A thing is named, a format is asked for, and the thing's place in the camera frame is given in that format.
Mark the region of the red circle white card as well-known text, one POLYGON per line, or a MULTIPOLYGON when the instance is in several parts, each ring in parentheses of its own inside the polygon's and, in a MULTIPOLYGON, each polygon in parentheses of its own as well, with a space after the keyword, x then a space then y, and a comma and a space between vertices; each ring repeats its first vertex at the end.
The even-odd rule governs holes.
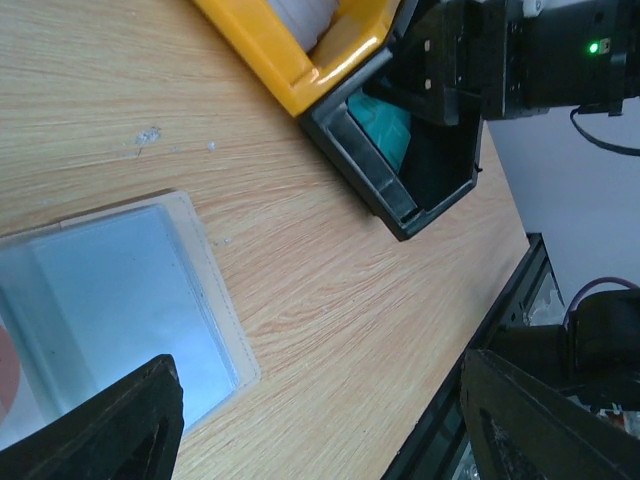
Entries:
POLYGON ((0 328, 1 422, 8 416, 18 394, 21 364, 13 341, 4 326, 0 328))

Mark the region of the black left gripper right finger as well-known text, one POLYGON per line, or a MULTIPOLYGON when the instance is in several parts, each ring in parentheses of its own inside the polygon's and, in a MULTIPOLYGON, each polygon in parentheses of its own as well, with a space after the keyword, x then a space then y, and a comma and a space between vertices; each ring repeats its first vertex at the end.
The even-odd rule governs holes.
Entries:
POLYGON ((637 479, 639 440, 488 350, 469 350, 461 407, 482 479, 637 479))

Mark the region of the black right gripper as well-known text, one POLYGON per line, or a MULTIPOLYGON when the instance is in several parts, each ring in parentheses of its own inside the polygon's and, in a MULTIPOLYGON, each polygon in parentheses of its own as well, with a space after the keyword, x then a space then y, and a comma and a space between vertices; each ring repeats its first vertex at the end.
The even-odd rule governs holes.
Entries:
POLYGON ((519 1, 411 1, 365 92, 437 126, 551 108, 618 116, 639 94, 639 4, 581 1, 527 18, 519 1))

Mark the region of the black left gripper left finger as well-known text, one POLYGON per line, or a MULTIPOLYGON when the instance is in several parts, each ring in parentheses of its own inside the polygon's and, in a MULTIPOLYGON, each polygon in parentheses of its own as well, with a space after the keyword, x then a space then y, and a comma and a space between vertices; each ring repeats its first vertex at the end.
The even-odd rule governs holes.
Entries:
POLYGON ((170 479, 184 429, 174 359, 154 357, 1 451, 3 479, 170 479))

